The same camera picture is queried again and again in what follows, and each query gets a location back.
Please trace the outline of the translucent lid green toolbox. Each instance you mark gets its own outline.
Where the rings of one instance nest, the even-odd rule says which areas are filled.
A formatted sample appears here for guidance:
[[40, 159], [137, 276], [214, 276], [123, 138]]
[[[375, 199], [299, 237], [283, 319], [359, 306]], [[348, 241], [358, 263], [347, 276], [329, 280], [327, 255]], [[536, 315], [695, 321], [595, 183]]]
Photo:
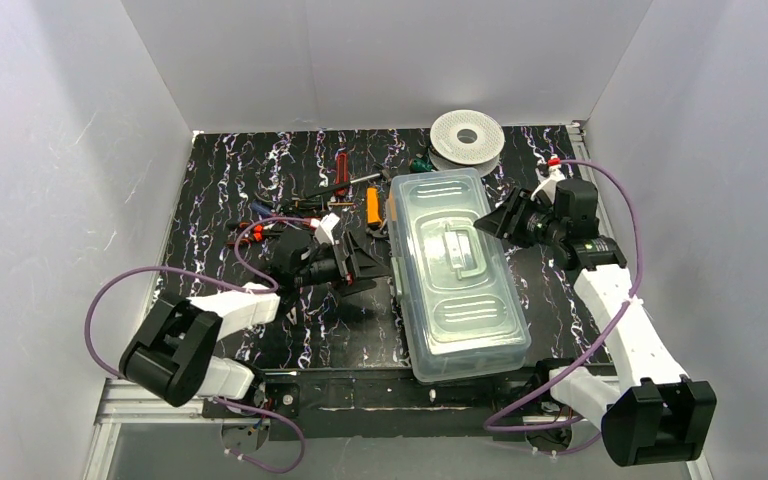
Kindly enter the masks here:
[[386, 202], [395, 297], [416, 379], [521, 368], [531, 336], [502, 243], [474, 223], [490, 212], [473, 168], [400, 175]]

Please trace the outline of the orange black needle-nose pliers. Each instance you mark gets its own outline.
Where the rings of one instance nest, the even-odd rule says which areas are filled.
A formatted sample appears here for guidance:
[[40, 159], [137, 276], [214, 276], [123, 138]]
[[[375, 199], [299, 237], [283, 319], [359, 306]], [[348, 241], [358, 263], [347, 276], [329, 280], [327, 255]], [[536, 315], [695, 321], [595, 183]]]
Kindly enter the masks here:
[[[237, 237], [250, 226], [249, 222], [226, 224], [226, 228], [232, 233], [232, 237], [226, 242], [228, 248], [232, 248], [236, 244]], [[262, 243], [267, 239], [277, 238], [283, 233], [284, 229], [281, 225], [256, 225], [247, 235], [240, 241], [240, 246], [247, 246], [251, 244]]]

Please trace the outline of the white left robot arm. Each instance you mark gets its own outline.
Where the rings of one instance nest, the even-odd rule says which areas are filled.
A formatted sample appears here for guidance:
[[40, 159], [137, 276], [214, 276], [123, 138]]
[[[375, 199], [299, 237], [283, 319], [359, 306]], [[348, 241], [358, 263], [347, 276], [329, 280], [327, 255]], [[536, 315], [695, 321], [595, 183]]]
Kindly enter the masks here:
[[216, 355], [216, 344], [289, 313], [304, 288], [327, 284], [348, 296], [391, 273], [350, 233], [321, 242], [284, 232], [255, 267], [257, 275], [239, 290], [191, 298], [162, 292], [120, 357], [120, 374], [172, 407], [222, 397], [260, 408], [268, 400], [263, 374]]

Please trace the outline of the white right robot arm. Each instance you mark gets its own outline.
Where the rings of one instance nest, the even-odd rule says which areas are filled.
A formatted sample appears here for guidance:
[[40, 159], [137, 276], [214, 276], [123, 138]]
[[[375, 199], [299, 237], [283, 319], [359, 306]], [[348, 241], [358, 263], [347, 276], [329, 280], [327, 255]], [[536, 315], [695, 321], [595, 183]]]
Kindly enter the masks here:
[[618, 378], [572, 360], [537, 365], [535, 397], [591, 422], [614, 463], [692, 461], [717, 404], [712, 386], [673, 359], [637, 297], [616, 242], [599, 232], [598, 191], [582, 179], [515, 189], [496, 209], [472, 173], [395, 179], [386, 202], [395, 298], [415, 378], [438, 383], [521, 368], [531, 344], [502, 241], [551, 248], [575, 274]]

